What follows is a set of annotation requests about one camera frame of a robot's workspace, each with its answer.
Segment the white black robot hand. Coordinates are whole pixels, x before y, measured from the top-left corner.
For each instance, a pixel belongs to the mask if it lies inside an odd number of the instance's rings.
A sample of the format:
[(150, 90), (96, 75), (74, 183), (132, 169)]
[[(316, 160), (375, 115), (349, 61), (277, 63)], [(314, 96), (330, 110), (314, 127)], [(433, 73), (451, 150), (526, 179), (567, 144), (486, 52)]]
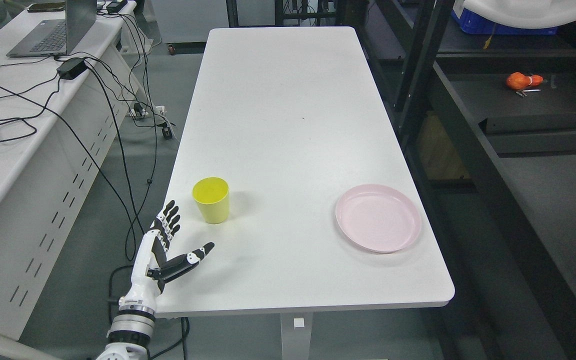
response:
[(181, 228), (178, 212), (176, 201), (169, 201), (142, 236), (130, 276), (131, 287), (128, 294), (119, 299), (119, 310), (155, 314), (156, 299), (163, 293), (166, 284), (197, 268), (215, 248), (213, 242), (208, 242), (193, 251), (169, 259), (170, 245)]

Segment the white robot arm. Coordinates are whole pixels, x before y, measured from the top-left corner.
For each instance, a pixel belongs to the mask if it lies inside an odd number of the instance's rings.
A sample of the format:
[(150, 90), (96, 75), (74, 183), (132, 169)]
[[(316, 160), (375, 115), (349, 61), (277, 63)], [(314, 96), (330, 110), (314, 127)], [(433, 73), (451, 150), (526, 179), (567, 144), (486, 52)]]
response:
[(154, 310), (121, 305), (107, 333), (107, 344), (98, 360), (150, 360), (149, 344), (154, 333)]

